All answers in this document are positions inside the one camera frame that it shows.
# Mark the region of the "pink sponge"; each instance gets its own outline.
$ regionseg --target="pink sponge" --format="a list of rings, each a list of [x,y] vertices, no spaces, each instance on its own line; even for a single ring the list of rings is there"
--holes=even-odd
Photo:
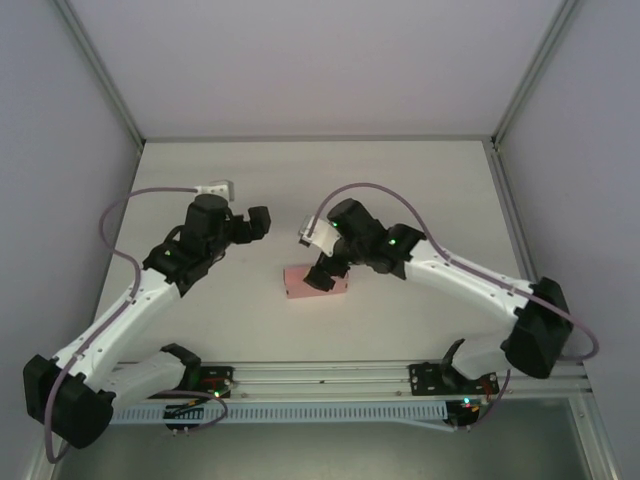
[[[336,281],[335,286],[331,291],[323,292],[322,290],[316,290],[304,283],[304,277],[307,275],[310,268],[311,265],[298,265],[284,269],[284,286],[287,291],[287,298],[321,297],[324,295],[346,293],[349,274],[344,278],[333,277]]]

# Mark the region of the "white connector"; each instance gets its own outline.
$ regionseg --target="white connector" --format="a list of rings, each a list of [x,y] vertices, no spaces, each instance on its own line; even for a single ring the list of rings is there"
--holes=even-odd
[[[318,220],[316,228],[313,230],[311,236],[309,236],[309,229],[312,222],[313,217],[304,219],[304,223],[298,232],[300,234],[300,240],[306,244],[315,245],[322,250],[322,253],[327,257],[333,256],[333,247],[342,237],[333,225],[322,219]]]
[[[228,202],[235,200],[235,192],[233,189],[233,182],[230,180],[219,180],[211,182],[209,185],[198,185],[195,187],[198,191],[196,195],[208,193],[211,195],[218,195],[225,198]]]

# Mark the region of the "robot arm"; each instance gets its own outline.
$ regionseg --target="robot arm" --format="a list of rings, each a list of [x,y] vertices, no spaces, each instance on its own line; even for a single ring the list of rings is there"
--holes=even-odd
[[[515,367],[523,373],[547,378],[560,356],[572,326],[537,303],[513,291],[472,275],[442,258],[425,235],[407,225],[385,229],[353,199],[336,205],[310,233],[312,218],[300,230],[300,243],[322,251],[305,282],[323,291],[333,288],[332,277],[344,277],[351,265],[364,264],[377,273],[438,288],[476,305],[493,316],[496,331],[455,342],[441,362],[443,381],[455,386],[495,371]],[[452,259],[473,266],[502,281],[566,310],[560,286],[543,278],[538,284],[508,278],[455,255]]]
[[[225,255],[231,244],[262,239],[271,225],[267,207],[249,209],[249,220],[228,206],[232,185],[196,196],[185,223],[174,228],[143,262],[138,291],[129,286],[100,318],[52,359],[34,356],[25,366],[27,412],[44,423],[54,381],[70,360],[55,397],[52,429],[72,446],[83,448],[108,426],[114,410],[126,408],[163,390],[190,390],[198,382],[200,358],[179,345],[162,348],[151,358],[113,371],[129,345],[169,305],[186,295]],[[122,309],[111,324],[81,354],[79,348]]]

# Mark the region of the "metal frame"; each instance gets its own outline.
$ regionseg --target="metal frame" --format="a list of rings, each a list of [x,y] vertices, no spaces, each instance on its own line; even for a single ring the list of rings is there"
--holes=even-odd
[[[136,126],[136,123],[131,115],[131,111],[127,107],[126,103],[122,99],[120,92],[116,88],[115,83],[111,79],[109,72],[100,56],[98,55],[95,47],[91,43],[89,36],[75,10],[68,2],[68,0],[50,0],[51,4],[58,12],[60,18],[64,22],[64,25],[73,40],[75,46],[80,52],[85,63],[89,66],[93,72],[96,80],[100,84],[106,100],[111,104],[114,112],[120,118],[124,128],[131,137],[133,143],[138,147],[138,155],[142,154],[144,148],[144,140],[140,133],[140,130]]]
[[[150,137],[150,143],[271,143],[271,142],[435,142],[484,141],[487,135],[247,135],[212,137]]]
[[[413,396],[408,366],[424,360],[369,362],[256,362],[225,363],[233,371],[230,403],[290,402],[420,402],[484,400],[485,394]],[[204,366],[221,366],[207,363]],[[498,374],[498,381],[504,375]],[[551,378],[537,380],[512,371],[504,399],[570,398],[589,395],[591,385],[584,367],[560,362]],[[175,400],[150,400],[171,403]]]
[[[583,0],[564,0],[556,11],[538,50],[534,54],[518,88],[509,102],[509,106],[494,131],[493,139],[497,144],[500,144],[502,140],[504,140],[518,113],[522,110],[531,92],[542,77],[545,67],[549,64],[558,45],[562,42],[579,7],[582,6],[583,3]]]
[[[496,148],[496,143],[493,140],[486,140],[484,146],[520,272],[526,278],[537,280],[539,277],[509,181],[504,152],[500,150],[499,144]],[[598,480],[619,480],[621,478],[620,469],[591,389],[588,392],[568,395],[565,398],[569,400],[577,438],[582,444],[591,476]]]

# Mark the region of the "white table surface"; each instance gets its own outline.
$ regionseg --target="white table surface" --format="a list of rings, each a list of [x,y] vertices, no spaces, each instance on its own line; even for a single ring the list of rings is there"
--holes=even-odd
[[[345,295],[287,300],[283,267],[313,263],[298,245],[305,215],[335,188],[381,183],[408,198],[446,248],[507,275],[518,268],[488,162],[479,141],[148,143],[134,189],[235,183],[235,214],[267,205],[272,227],[262,241],[231,246],[179,302],[141,336],[124,360],[171,342],[203,361],[404,360],[441,357],[461,337],[497,330],[471,306],[439,291],[352,268]],[[381,192],[348,192],[385,226],[416,225]],[[127,208],[118,247],[142,261],[184,222],[190,194],[154,193]],[[99,312],[132,279],[112,261]]]

